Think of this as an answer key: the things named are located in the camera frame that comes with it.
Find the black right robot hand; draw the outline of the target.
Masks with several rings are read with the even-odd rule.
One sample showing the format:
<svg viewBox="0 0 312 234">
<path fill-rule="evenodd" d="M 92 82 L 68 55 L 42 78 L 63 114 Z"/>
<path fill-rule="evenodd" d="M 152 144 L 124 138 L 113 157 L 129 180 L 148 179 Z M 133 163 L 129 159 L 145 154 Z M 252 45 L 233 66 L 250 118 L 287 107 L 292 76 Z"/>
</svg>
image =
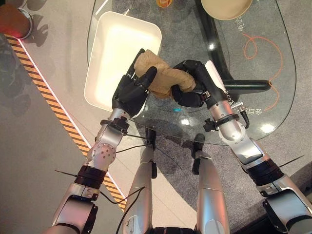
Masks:
<svg viewBox="0 0 312 234">
<path fill-rule="evenodd" d="M 195 88 L 190 92 L 183 92 L 178 85 L 171 87 L 173 98 L 179 105 L 198 108 L 206 104 L 209 109 L 227 100 L 225 86 L 212 61 L 203 64 L 196 60 L 185 60 L 175 68 L 187 72 L 195 80 Z"/>
</svg>

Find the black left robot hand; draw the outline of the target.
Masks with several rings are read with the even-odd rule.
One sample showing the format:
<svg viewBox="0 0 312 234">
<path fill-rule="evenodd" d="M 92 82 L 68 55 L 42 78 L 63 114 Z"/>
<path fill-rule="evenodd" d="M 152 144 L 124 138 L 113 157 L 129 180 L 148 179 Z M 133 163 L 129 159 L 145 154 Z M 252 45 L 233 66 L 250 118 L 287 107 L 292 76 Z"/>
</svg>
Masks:
<svg viewBox="0 0 312 234">
<path fill-rule="evenodd" d="M 135 74 L 135 62 L 144 52 L 144 49 L 139 50 L 127 73 L 122 76 L 112 97 L 112 108 L 122 109 L 130 117 L 136 116 L 142 109 L 148 96 L 149 86 L 157 73 L 156 67 L 152 66 L 143 75 Z"/>
</svg>

